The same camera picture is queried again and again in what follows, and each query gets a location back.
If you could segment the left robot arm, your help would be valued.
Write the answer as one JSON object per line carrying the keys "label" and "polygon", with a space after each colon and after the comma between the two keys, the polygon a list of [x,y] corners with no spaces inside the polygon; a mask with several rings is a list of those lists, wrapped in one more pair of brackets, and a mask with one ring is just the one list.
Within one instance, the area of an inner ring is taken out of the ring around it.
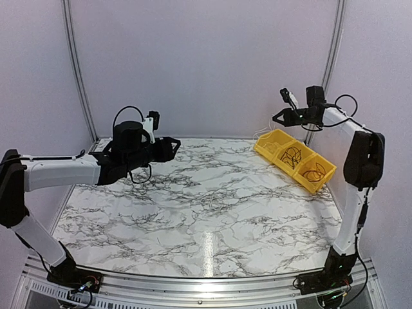
{"label": "left robot arm", "polygon": [[160,114],[150,111],[139,121],[113,122],[112,139],[102,151],[76,156],[29,156],[9,149],[1,160],[1,226],[49,264],[49,278],[77,286],[85,277],[68,249],[30,213],[24,195],[67,185],[111,185],[135,169],[174,159],[181,146],[172,137],[155,137]]}

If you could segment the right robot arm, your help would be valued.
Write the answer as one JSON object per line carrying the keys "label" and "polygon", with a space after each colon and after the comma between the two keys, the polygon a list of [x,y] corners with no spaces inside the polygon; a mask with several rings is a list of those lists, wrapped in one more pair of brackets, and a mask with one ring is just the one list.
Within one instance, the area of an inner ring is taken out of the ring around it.
{"label": "right robot arm", "polygon": [[327,127],[341,127],[349,131],[351,144],[343,166],[347,184],[346,201],[342,225],[330,247],[324,267],[297,277],[297,287],[304,294],[337,288],[339,284],[351,282],[350,273],[355,263],[361,260],[359,239],[366,222],[373,191],[384,170],[384,135],[358,123],[353,114],[347,114],[336,102],[325,99],[321,86],[306,89],[306,108],[299,108],[297,100],[287,88],[280,91],[289,105],[272,117],[285,127],[313,124],[318,131]]}

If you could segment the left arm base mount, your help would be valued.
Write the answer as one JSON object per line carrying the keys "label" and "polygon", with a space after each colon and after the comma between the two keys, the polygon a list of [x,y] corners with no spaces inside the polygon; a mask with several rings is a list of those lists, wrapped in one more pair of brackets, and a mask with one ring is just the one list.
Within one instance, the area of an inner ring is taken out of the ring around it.
{"label": "left arm base mount", "polygon": [[68,297],[75,294],[87,293],[89,295],[86,304],[79,303],[75,306],[62,304],[58,301],[60,308],[90,308],[93,303],[93,294],[99,292],[103,275],[100,272],[78,268],[72,257],[66,257],[61,264],[46,266],[41,258],[42,265],[47,271],[47,280],[70,288]]}

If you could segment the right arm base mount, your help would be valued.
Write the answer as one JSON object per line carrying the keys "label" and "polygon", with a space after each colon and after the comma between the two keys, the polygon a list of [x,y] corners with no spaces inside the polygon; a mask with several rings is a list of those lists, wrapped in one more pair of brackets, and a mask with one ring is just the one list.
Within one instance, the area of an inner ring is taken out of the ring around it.
{"label": "right arm base mount", "polygon": [[356,254],[340,255],[331,247],[321,270],[298,275],[292,285],[301,295],[329,291],[328,296],[323,295],[321,304],[330,308],[350,291],[353,282],[350,273],[356,261]]}

